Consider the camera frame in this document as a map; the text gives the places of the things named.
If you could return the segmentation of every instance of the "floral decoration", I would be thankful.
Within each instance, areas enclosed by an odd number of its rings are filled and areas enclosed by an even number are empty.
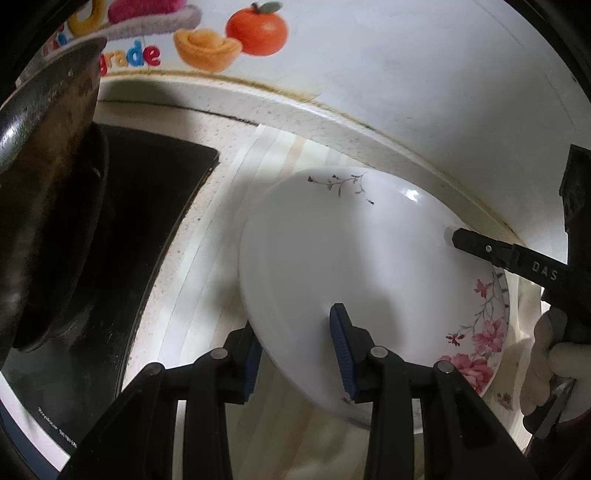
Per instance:
[[[456,367],[470,386],[480,394],[491,381],[495,371],[488,366],[487,360],[477,358],[472,360],[465,353],[456,353],[454,356],[443,355],[439,360],[449,360]]]
[[[479,310],[474,314],[474,320],[466,325],[460,325],[456,332],[446,335],[448,343],[459,347],[469,339],[473,351],[470,354],[457,353],[453,356],[443,355],[439,360],[449,360],[466,378],[472,388],[481,394],[491,381],[495,369],[501,361],[501,352],[505,342],[508,316],[502,289],[497,280],[503,276],[493,271],[491,281],[476,280],[474,293],[483,299]]]
[[[361,175],[351,174],[351,176],[346,179],[341,179],[337,175],[332,175],[332,177],[327,179],[326,181],[316,180],[314,177],[308,176],[308,181],[310,183],[317,183],[318,185],[326,185],[326,188],[329,191],[331,191],[333,189],[333,187],[338,186],[337,197],[340,198],[340,194],[343,190],[343,186],[347,182],[350,182],[351,185],[357,185],[357,189],[355,190],[356,194],[360,194],[360,193],[365,194],[365,190],[363,189],[363,184],[362,184],[364,175],[365,175],[365,172],[362,173]],[[371,205],[374,205],[374,202],[369,200],[367,197],[365,198],[365,200],[367,200],[367,202],[370,203]]]

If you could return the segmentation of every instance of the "pink flower pattern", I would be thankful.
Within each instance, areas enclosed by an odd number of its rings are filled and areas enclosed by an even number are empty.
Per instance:
[[[478,394],[483,392],[494,374],[487,360],[484,358],[471,360],[465,353],[457,353],[454,356],[443,355],[439,360],[449,360]]]
[[[503,350],[505,342],[505,319],[494,322],[485,320],[482,324],[482,332],[472,335],[472,342],[476,344],[476,353],[485,356],[487,353],[499,353]]]
[[[469,325],[462,325],[457,332],[446,335],[448,343],[459,347],[460,341],[468,332],[471,332],[474,351],[469,355],[466,353],[443,355],[439,360],[449,360],[464,375],[472,388],[481,394],[494,375],[494,370],[488,362],[503,350],[506,317],[504,313],[500,318],[493,320],[495,313],[493,302],[497,300],[494,279],[485,283],[478,278],[474,292],[484,299],[481,310],[474,315],[474,321]],[[479,323],[480,329],[477,332],[476,327]]]

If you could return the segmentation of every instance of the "white plate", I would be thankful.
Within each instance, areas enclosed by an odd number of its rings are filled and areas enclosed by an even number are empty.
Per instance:
[[[312,402],[365,425],[371,405],[349,403],[330,338],[337,302],[407,362],[451,357],[482,394],[501,361],[509,300],[502,271],[453,247],[462,226],[424,190],[377,170],[323,167],[277,183],[253,205],[239,253],[258,339]]]

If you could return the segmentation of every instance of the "metal rivet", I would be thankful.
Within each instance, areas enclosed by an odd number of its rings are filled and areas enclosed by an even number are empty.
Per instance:
[[[374,346],[369,351],[369,353],[374,358],[385,358],[385,357],[388,356],[388,349],[387,348],[384,348],[383,346]]]
[[[159,363],[151,363],[144,367],[144,375],[146,377],[153,377],[154,375],[158,375],[162,371],[162,364]]]
[[[453,363],[451,363],[449,360],[441,360],[437,363],[437,368],[440,372],[443,372],[445,374],[450,374],[454,370]]]
[[[211,355],[215,360],[221,360],[228,356],[228,351],[223,347],[218,347],[209,352],[209,355]]]

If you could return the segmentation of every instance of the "cartoon illustration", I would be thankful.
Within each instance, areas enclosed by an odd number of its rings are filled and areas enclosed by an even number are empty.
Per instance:
[[[92,11],[88,18],[78,19],[78,13],[82,10],[80,9],[68,19],[70,33],[75,37],[82,37],[98,30],[105,16],[105,8],[105,0],[92,0]]]
[[[80,12],[68,19],[72,35],[101,35],[108,40],[172,33],[181,28],[196,28],[201,23],[199,7],[186,0],[115,0],[105,16],[105,0],[92,0],[92,12],[80,20]]]
[[[223,38],[210,28],[177,30],[174,45],[178,55],[191,67],[206,72],[227,69],[242,51],[242,43],[234,38]]]
[[[191,67],[214,73],[227,69],[241,51],[256,56],[273,55],[287,41],[287,25],[276,13],[280,8],[279,2],[269,2],[239,10],[226,24],[227,38],[210,28],[181,28],[173,35],[178,55]]]
[[[280,51],[287,41],[287,25],[276,14],[279,2],[260,7],[254,3],[233,14],[226,24],[226,35],[242,42],[242,51],[249,55],[267,56]]]

